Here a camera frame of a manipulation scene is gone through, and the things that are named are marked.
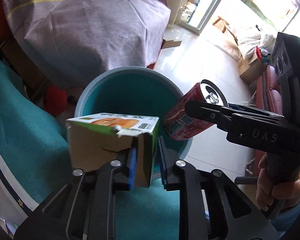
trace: barcode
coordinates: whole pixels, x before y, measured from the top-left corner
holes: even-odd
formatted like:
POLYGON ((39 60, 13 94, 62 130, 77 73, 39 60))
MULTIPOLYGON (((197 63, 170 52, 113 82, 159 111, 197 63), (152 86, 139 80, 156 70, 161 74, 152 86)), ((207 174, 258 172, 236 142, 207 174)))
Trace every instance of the barcode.
POLYGON ((182 122, 184 122, 186 125, 189 125, 189 124, 191 124, 191 123, 194 122, 194 121, 193 121, 189 116, 187 116, 186 114, 184 114, 184 115, 180 118, 180 120, 181 120, 182 122))
POLYGON ((142 123, 138 128, 139 129, 150 129, 152 127, 152 124, 150 123, 142 123))
POLYGON ((168 135, 172 136, 175 133, 179 132, 182 128, 184 127, 184 125, 179 122, 178 120, 174 120, 168 127, 166 127, 166 132, 168 135))

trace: person's hand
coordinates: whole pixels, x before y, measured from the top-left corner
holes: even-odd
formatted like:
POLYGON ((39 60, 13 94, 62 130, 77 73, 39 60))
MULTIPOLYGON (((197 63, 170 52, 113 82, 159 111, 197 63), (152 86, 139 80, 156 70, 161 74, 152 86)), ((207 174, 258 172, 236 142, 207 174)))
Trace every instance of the person's hand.
POLYGON ((256 202, 264 211, 268 211, 267 205, 272 205, 273 200, 287 200, 282 210, 297 205, 300 201, 300 173, 294 182, 280 183, 274 186, 267 177, 267 158, 262 157, 259 162, 261 169, 257 182, 256 202))

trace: glass door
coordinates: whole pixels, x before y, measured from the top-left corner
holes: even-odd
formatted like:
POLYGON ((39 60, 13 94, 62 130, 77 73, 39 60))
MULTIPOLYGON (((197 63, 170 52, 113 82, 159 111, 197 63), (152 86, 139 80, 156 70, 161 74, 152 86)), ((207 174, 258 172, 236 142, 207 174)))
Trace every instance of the glass door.
POLYGON ((188 0, 180 25, 199 35, 220 2, 221 0, 188 0))

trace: soda can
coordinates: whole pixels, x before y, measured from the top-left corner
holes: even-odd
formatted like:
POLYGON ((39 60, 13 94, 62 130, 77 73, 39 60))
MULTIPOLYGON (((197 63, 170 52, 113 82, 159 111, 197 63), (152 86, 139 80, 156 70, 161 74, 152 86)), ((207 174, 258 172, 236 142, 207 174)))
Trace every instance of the soda can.
POLYGON ((185 105, 190 100, 228 106, 225 96, 215 84, 206 79, 198 82, 163 116, 163 128, 174 140, 187 140, 214 125, 186 114, 185 105))

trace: silver bolt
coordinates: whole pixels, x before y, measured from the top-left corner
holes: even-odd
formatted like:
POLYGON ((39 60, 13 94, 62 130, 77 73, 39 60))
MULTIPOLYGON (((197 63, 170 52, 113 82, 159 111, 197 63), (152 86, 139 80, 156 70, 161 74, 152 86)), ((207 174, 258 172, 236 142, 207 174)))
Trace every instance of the silver bolt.
POLYGON ((179 167, 184 167, 184 166, 186 166, 186 162, 183 160, 178 160, 178 161, 176 161, 176 165, 179 167))
POLYGON ((118 167, 121 165, 121 162, 118 160, 114 160, 114 161, 110 162, 110 165, 114 166, 114 167, 118 167))
POLYGON ((80 169, 76 169, 76 170, 72 171, 72 174, 74 176, 81 176, 83 174, 83 171, 80 169))
POLYGON ((221 177, 222 171, 216 169, 216 170, 213 170, 212 174, 213 174, 214 176, 216 176, 216 177, 221 177))

